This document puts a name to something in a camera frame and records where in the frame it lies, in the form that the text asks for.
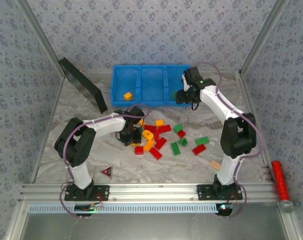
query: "table surface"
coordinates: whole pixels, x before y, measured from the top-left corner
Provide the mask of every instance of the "table surface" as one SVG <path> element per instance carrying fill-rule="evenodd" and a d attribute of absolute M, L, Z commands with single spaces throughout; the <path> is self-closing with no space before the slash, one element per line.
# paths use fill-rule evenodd
<path fill-rule="evenodd" d="M 216 83 L 216 74 L 208 73 L 204 77 L 212 78 Z M 98 79 L 95 75 L 88 77 L 102 91 L 108 111 L 101 114 L 74 86 L 65 80 L 58 100 L 57 108 L 50 126 L 50 132 L 41 156 L 36 183 L 64 183 L 70 181 L 63 160 L 54 150 L 54 144 L 71 118 L 90 120 L 109 115 L 118 108 L 112 107 L 109 98 L 110 78 Z M 244 97 L 239 90 L 239 82 L 225 79 L 220 88 L 221 92 L 237 108 L 246 112 Z M 177 142 L 179 137 L 173 132 L 164 133 L 161 137 L 167 139 L 167 144 L 160 150 L 162 158 L 157 161 L 149 152 L 137 156 L 133 146 L 124 146 L 119 142 L 115 133 L 94 140 L 90 155 L 87 159 L 89 174 L 95 183 L 211 183 L 217 171 L 209 166 L 211 161 L 221 164 L 223 151 L 220 138 L 223 125 L 211 109 L 200 104 L 196 111 L 191 107 L 152 107 L 145 119 L 149 125 L 155 120 L 163 119 L 172 128 L 177 124 L 183 125 L 188 145 L 179 146 L 181 154 L 174 156 L 170 143 Z M 192 149 L 196 147 L 195 140 L 207 136 L 210 143 L 206 150 L 194 156 Z M 264 181 L 263 159 L 252 158 L 245 161 L 238 174 L 240 182 L 257 183 Z M 112 179 L 100 173 L 106 167 L 113 165 Z"/>

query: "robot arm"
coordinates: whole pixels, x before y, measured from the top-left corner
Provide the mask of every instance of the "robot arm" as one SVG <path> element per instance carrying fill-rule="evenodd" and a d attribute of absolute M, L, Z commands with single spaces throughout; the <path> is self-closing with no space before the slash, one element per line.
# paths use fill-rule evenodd
<path fill-rule="evenodd" d="M 234 181 L 234 173 L 237 177 L 240 166 L 237 166 L 240 157 L 249 154 L 251 149 L 256 146 L 256 132 L 245 122 L 239 115 L 243 114 L 255 124 L 255 117 L 251 113 L 243 113 L 229 102 L 223 94 L 218 91 L 219 96 L 233 109 L 231 111 L 218 98 L 216 93 L 216 83 L 210 79 L 203 79 L 197 67 L 187 69 L 182 75 L 184 89 L 179 90 L 176 94 L 176 103 L 192 103 L 199 104 L 203 102 L 207 104 L 211 110 L 217 115 L 223 124 L 220 145 L 224 152 L 221 169 L 215 176 L 215 182 L 218 188 L 230 186 Z"/>
<path fill-rule="evenodd" d="M 134 128 L 140 118 L 122 117 L 122 115 L 140 117 L 144 116 L 144 113 L 139 107 L 135 106 L 129 112 L 117 110 L 108 116 L 94 120 L 81 121 L 77 117 L 72 118 L 54 145 L 54 149 L 63 158 L 64 146 L 71 132 L 81 124 L 86 124 L 75 133 L 75 136 L 79 137 L 79 139 L 76 140 L 73 137 L 66 149 L 66 158 L 74 177 L 74 185 L 80 192 L 84 192 L 83 195 L 90 195 L 88 189 L 91 189 L 91 185 L 94 184 L 87 169 L 86 159 L 89 156 L 95 138 L 110 133 L 119 133 L 119 140 L 125 146 L 132 143 L 141 143 L 142 139 L 139 129 Z"/>

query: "mounting plate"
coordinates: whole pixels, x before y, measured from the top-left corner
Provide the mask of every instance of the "mounting plate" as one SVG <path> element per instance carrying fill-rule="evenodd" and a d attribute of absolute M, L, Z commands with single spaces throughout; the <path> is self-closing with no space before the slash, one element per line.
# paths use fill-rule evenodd
<path fill-rule="evenodd" d="M 65 201 L 90 201 L 90 202 L 98 202 L 100 200 L 99 196 L 96 195 L 99 193 L 102 197 L 101 201 L 108 201 L 108 197 L 110 194 L 110 186 L 109 185 L 94 185 L 92 189 L 92 193 L 88 198 L 85 198 L 83 194 L 80 194 L 79 188 L 77 188 L 74 184 L 70 185 L 66 189 Z"/>
<path fill-rule="evenodd" d="M 230 200 L 235 200 L 235 196 L 237 200 L 242 200 L 242 190 L 240 186 L 236 186 L 232 192 L 229 192 L 228 196 L 226 198 L 218 197 L 217 194 L 214 191 L 212 184 L 200 184 L 197 185 L 197 195 L 199 201 L 206 201 L 206 200 L 228 200 L 230 195 Z"/>

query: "wallpaper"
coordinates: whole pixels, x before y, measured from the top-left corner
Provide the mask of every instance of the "wallpaper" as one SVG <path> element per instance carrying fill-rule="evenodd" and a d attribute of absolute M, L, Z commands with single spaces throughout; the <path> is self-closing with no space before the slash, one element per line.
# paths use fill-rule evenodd
<path fill-rule="evenodd" d="M 290 0 L 246 76 L 303 230 L 303 0 Z"/>
<path fill-rule="evenodd" d="M 241 67 L 275 0 L 29 0 L 54 51 L 82 70 L 116 64 Z"/>
<path fill-rule="evenodd" d="M 14 0 L 0 4 L 0 239 L 28 183 L 60 77 Z"/>

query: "yellow lego brick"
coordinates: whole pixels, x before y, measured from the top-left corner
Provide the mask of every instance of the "yellow lego brick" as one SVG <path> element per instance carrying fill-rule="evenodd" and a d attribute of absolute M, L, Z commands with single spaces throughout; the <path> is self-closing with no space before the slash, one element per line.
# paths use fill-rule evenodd
<path fill-rule="evenodd" d="M 164 120 L 162 119 L 159 119 L 159 120 L 156 120 L 156 127 L 159 128 L 161 126 L 164 126 L 165 123 L 164 123 Z"/>
<path fill-rule="evenodd" d="M 139 125 L 141 127 L 144 127 L 146 125 L 144 119 L 139 120 Z"/>
<path fill-rule="evenodd" d="M 133 95 L 132 95 L 130 92 L 127 92 L 127 93 L 123 96 L 123 98 L 124 98 L 126 101 L 130 101 L 130 100 L 132 100 Z"/>
<path fill-rule="evenodd" d="M 154 134 L 148 130 L 144 130 L 142 131 L 142 136 L 146 139 L 146 140 L 152 140 L 154 138 Z"/>
<path fill-rule="evenodd" d="M 217 171 L 219 171 L 222 167 L 222 165 L 215 161 L 211 161 L 209 166 L 211 166 L 213 169 L 216 169 Z"/>
<path fill-rule="evenodd" d="M 143 147 L 143 149 L 146 151 L 146 152 L 149 152 L 152 147 L 154 146 L 154 141 L 153 140 L 148 140 L 148 142 L 146 143 L 146 145 Z"/>
<path fill-rule="evenodd" d="M 133 147 L 138 147 L 138 146 L 140 146 L 141 144 L 140 143 L 131 143 L 131 144 L 129 144 L 130 146 L 133 146 Z"/>

